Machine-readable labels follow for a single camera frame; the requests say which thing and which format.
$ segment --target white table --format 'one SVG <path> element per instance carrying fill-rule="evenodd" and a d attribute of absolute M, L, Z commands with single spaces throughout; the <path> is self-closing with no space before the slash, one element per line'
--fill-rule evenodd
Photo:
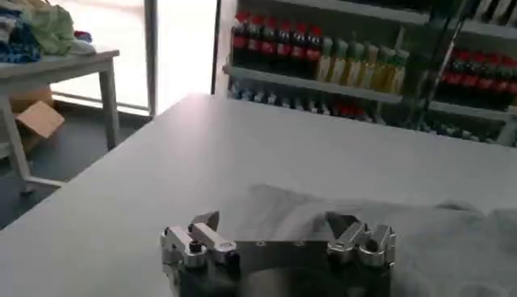
<path fill-rule="evenodd" d="M 517 152 L 251 102 L 184 99 L 0 231 L 6 297 L 164 297 L 158 235 L 266 183 L 516 207 Z"/>
<path fill-rule="evenodd" d="M 37 178 L 31 175 L 22 141 L 11 111 L 9 95 L 34 90 L 54 82 L 99 73 L 103 110 L 106 121 L 107 147 L 113 149 L 119 142 L 119 119 L 116 110 L 113 58 L 119 51 L 98 52 L 93 56 L 45 56 L 30 64 L 0 64 L 0 110 L 11 147 L 11 164 L 21 181 L 21 192 L 28 192 L 29 183 L 63 186 L 63 182 Z"/>

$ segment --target white cloth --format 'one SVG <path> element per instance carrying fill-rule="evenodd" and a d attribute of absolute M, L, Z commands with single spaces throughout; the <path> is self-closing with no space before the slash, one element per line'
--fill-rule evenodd
<path fill-rule="evenodd" d="M 250 188 L 250 195 L 221 209 L 223 236 L 330 240 L 323 215 L 336 211 L 388 224 L 397 233 L 392 296 L 517 297 L 515 209 L 485 215 L 461 203 L 416 207 L 329 200 L 264 185 Z"/>

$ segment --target dark floor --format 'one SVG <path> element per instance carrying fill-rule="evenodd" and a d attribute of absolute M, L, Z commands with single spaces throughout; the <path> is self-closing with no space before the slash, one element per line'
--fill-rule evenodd
<path fill-rule="evenodd" d="M 27 159 L 37 177 L 70 180 L 107 152 L 103 115 L 94 108 L 64 103 L 56 109 L 65 117 L 65 123 L 50 139 L 38 144 Z M 143 117 L 120 115 L 121 139 L 125 140 L 147 122 Z M 15 181 L 8 158 L 4 158 L 0 161 L 0 229 L 54 191 L 50 187 L 36 186 L 32 194 L 20 197 Z"/>

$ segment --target cardboard box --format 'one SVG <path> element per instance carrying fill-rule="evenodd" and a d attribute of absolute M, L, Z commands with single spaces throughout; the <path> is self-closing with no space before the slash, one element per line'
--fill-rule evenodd
<path fill-rule="evenodd" d="M 11 96 L 11 107 L 22 138 L 25 153 L 30 152 L 42 140 L 48 139 L 65 121 L 53 108 L 50 87 Z M 8 156 L 7 138 L 0 133 L 0 159 Z"/>

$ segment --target shelf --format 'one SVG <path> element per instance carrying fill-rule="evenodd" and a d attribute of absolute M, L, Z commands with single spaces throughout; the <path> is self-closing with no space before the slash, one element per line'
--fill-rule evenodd
<path fill-rule="evenodd" d="M 465 21 L 462 32 L 492 36 L 508 40 L 517 40 L 517 28 L 491 25 L 474 21 Z"/>
<path fill-rule="evenodd" d="M 231 77 L 244 78 L 261 82 L 271 82 L 279 85 L 295 86 L 310 90 L 319 90 L 326 93 L 341 94 L 377 102 L 394 104 L 399 103 L 402 100 L 402 96 L 380 93 L 374 90 L 359 89 L 351 86 L 341 86 L 329 82 L 318 82 L 298 77 L 288 77 L 280 74 L 233 67 L 231 65 L 225 65 L 223 67 L 223 71 L 225 71 L 225 73 Z"/>
<path fill-rule="evenodd" d="M 391 8 L 371 6 L 353 2 L 339 0 L 275 0 L 277 2 L 296 4 L 320 8 L 323 10 L 333 10 L 347 12 L 354 15 L 369 16 L 377 19 L 384 19 L 400 23 L 423 25 L 429 20 L 428 14 L 421 14 L 408 10 L 396 10 Z"/>
<path fill-rule="evenodd" d="M 507 121 L 512 113 L 507 111 L 492 111 L 490 109 L 482 109 L 475 107 L 463 107 L 461 105 L 444 103 L 444 102 L 431 102 L 429 109 L 432 111 L 442 111 L 455 115 L 466 115 L 481 119 L 492 119 Z"/>

